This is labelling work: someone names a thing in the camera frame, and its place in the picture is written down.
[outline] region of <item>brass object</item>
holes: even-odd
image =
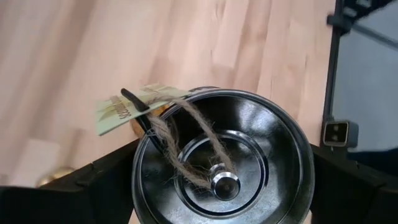
[[[36,183],[36,187],[41,187],[45,184],[48,184],[49,182],[61,178],[64,175],[68,175],[73,171],[75,171],[75,169],[72,167],[59,167],[55,171],[51,172],[49,175],[46,175],[45,177],[39,179],[39,181],[37,181]]]

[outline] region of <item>metal can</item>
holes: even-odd
[[[198,188],[178,175],[144,136],[132,169],[132,197],[140,222],[304,221],[315,173],[310,144],[297,123],[273,102],[245,91],[199,91],[187,100],[211,121],[236,173],[209,173],[212,190]],[[172,105],[161,117],[173,120],[182,162],[209,172],[222,166],[209,162],[214,154],[208,138],[186,111]],[[233,190],[222,191],[225,184]]]

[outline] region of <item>metal knob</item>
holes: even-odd
[[[241,190],[241,183],[238,177],[231,173],[222,171],[224,164],[217,164],[210,169],[211,191],[220,200],[232,200]]]

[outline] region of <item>light wood floor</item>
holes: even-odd
[[[0,182],[34,185],[136,137],[96,100],[160,82],[247,90],[318,144],[335,0],[0,1]]]

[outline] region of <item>black metal frame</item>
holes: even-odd
[[[369,13],[386,6],[388,1],[371,2],[369,8],[359,6],[358,0],[336,0],[328,77],[323,110],[323,124],[333,119],[333,95],[340,37],[355,22]],[[357,11],[355,16],[344,14],[344,8]],[[398,178],[370,167],[349,161],[345,151],[333,151],[321,140],[313,148],[315,156],[315,193],[311,206],[313,223],[394,223],[398,209]]]

